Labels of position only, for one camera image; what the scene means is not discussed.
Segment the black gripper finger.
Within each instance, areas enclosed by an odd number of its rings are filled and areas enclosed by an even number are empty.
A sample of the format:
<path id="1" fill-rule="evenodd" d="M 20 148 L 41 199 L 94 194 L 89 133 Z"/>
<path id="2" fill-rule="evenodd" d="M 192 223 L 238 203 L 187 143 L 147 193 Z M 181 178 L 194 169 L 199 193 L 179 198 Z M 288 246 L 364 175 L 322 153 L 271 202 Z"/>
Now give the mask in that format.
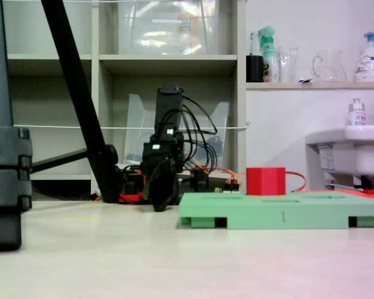
<path id="1" fill-rule="evenodd" d="M 174 161 L 164 159 L 153 170 L 150 186 L 164 188 L 173 184 L 175 176 Z"/>
<path id="2" fill-rule="evenodd" d="M 150 181 L 149 198 L 155 212 L 163 212 L 178 198 L 178 175 L 160 174 Z"/>

